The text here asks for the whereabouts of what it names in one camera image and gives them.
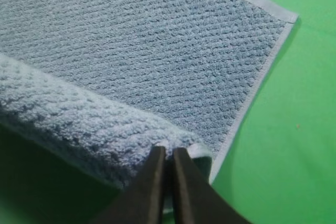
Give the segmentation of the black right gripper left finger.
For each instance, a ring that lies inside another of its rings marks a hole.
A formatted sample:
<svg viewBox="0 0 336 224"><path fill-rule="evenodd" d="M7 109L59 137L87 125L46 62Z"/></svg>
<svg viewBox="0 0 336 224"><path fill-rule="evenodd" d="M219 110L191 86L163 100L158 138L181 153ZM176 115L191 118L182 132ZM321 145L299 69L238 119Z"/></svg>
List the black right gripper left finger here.
<svg viewBox="0 0 336 224"><path fill-rule="evenodd" d="M165 148L151 149L130 186L91 223L161 223Z"/></svg>

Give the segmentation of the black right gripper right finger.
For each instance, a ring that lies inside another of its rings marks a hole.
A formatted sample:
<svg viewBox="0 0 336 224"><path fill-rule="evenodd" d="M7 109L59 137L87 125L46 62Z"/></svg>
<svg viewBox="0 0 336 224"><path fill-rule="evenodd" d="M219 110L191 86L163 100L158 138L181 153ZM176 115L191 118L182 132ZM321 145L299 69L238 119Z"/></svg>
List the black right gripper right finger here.
<svg viewBox="0 0 336 224"><path fill-rule="evenodd" d="M249 223L206 181L185 148L173 151L175 223Z"/></svg>

